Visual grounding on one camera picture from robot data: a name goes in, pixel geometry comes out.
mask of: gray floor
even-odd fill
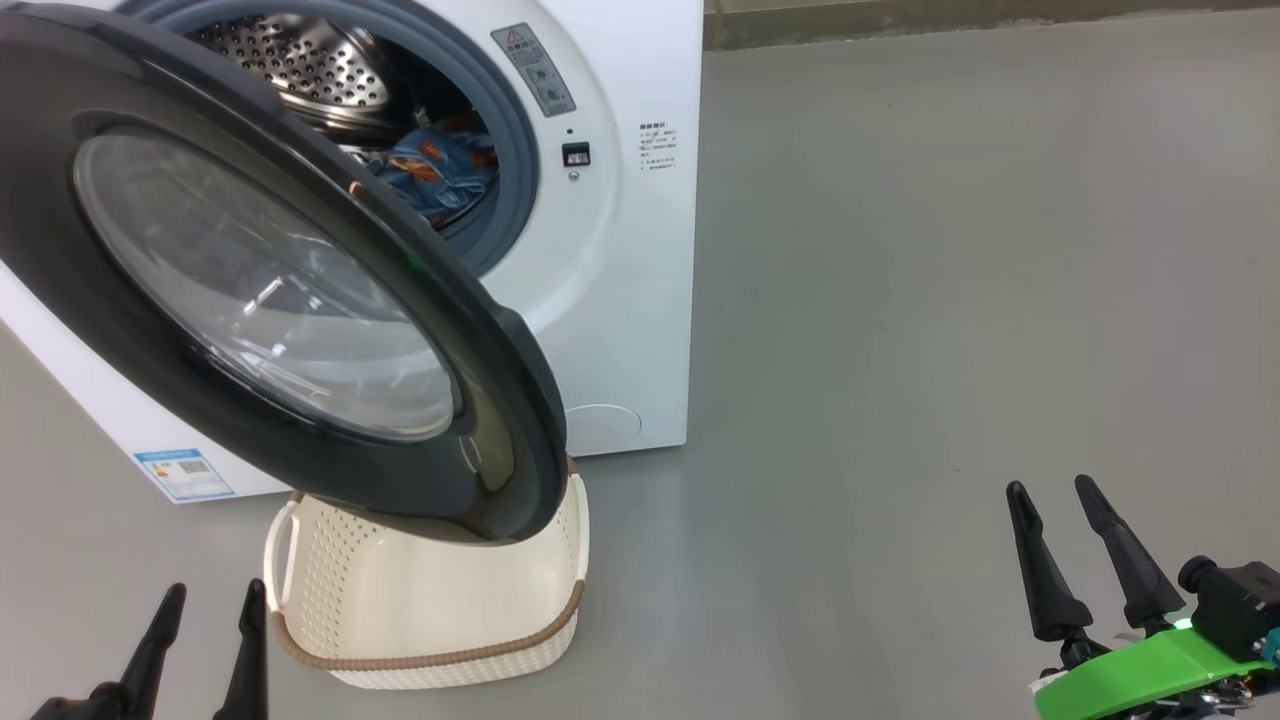
[[[1097,637],[1126,628],[1075,473],[1170,571],[1280,565],[1277,37],[1257,12],[709,56],[692,436],[584,462],[570,652],[378,693],[273,646],[273,716],[1029,717],[1055,648],[1011,479]],[[116,673],[178,579],[157,717],[207,716],[279,500],[173,507],[5,333],[0,368],[0,716]]]

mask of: front-loading washing machine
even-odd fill
[[[436,437],[422,428],[457,419],[458,407],[428,402],[434,391],[404,389],[426,363],[412,332],[424,322],[381,287],[371,259],[348,256],[356,241],[330,233],[325,223],[346,211],[378,232],[393,225],[381,213],[416,218],[388,242],[413,234],[419,250],[378,261],[407,263],[399,270],[422,284],[444,282],[430,265],[480,278],[483,288],[422,291],[497,301],[497,320],[452,318],[457,342],[483,341],[466,337],[467,323],[503,325],[493,307],[524,318],[558,386],[539,407],[567,418],[571,454],[685,441],[700,5],[84,5],[110,13],[15,4],[0,14],[0,88],[23,97],[0,109],[0,320],[173,500],[297,486],[298,468],[333,461],[324,442],[399,454],[369,473],[412,473],[402,460]],[[408,164],[394,150],[449,123],[465,126],[451,138],[479,142],[474,163],[435,186],[461,200],[430,215],[413,183],[440,181],[436,147],[416,145]],[[390,184],[389,163],[410,187]],[[253,190],[227,190],[237,178]],[[302,352],[288,340],[300,318]],[[443,357],[449,342],[426,346]],[[470,372],[483,368],[445,374]],[[188,374],[243,392],[183,397]],[[264,414],[323,442],[255,450],[248,428],[271,436],[244,416]],[[466,437],[461,461],[488,461]]]

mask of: open washing machine door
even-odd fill
[[[552,520],[564,413],[532,334],[266,83],[19,4],[0,95],[0,261],[122,375],[374,521],[502,542]]]

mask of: gray warning sticker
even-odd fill
[[[495,29],[489,35],[524,76],[525,85],[538,99],[544,115],[550,118],[577,109],[573,96],[564,86],[564,78],[556,70],[556,63],[527,23]]]

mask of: laundry basket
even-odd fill
[[[503,547],[415,537],[294,493],[271,523],[262,577],[297,661],[361,688],[445,688],[556,662],[577,626],[588,551],[577,474],[543,532]]]

